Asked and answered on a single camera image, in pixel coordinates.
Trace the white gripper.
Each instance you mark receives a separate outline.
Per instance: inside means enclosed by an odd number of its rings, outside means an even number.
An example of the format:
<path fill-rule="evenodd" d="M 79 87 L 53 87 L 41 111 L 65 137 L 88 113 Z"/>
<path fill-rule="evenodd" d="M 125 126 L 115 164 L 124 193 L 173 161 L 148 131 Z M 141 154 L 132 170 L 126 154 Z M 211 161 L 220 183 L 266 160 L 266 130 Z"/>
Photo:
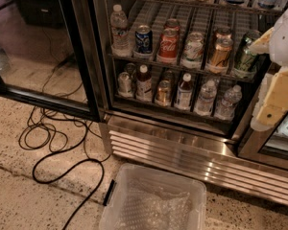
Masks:
<path fill-rule="evenodd" d="M 274 28 L 270 28 L 249 47 L 253 54 L 269 54 Z M 252 112 L 251 128 L 266 131 L 274 127 L 288 112 L 288 67 L 281 67 L 261 82 L 258 102 Z"/>

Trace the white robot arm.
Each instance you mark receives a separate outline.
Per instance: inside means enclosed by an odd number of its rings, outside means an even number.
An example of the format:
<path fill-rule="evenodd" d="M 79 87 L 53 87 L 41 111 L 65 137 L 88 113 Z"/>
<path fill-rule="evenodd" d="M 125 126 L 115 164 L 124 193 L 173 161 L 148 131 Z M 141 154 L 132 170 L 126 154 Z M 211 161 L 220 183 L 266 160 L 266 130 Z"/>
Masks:
<path fill-rule="evenodd" d="M 280 66 L 276 74 L 267 74 L 261 82 L 259 100 L 252 113 L 252 129 L 266 131 L 288 111 L 288 9 L 250 50 L 259 55 L 268 54 L 270 61 Z"/>

